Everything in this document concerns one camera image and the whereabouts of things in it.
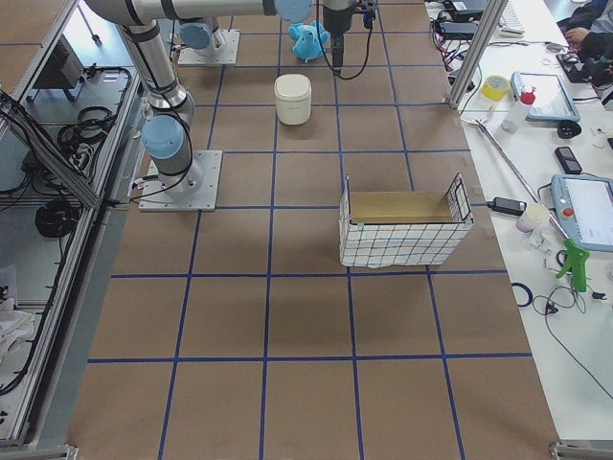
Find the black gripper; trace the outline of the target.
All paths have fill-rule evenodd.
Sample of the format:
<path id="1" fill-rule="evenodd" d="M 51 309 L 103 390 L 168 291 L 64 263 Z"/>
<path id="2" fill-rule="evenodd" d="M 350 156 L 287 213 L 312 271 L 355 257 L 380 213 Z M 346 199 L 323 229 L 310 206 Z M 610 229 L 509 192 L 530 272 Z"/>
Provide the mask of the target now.
<path id="1" fill-rule="evenodd" d="M 344 65 L 344 33 L 352 26 L 354 0 L 323 0 L 323 25 L 330 33 L 331 69 L 340 73 Z"/>

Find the person hand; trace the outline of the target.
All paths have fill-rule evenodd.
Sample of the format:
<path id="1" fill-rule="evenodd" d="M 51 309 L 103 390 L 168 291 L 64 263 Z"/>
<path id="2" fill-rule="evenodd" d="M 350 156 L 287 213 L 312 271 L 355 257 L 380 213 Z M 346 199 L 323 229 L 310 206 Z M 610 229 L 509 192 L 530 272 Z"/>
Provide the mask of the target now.
<path id="1" fill-rule="evenodd" d="M 566 40 L 573 46 L 579 46 L 591 31 L 585 28 L 572 28 L 564 33 Z"/>

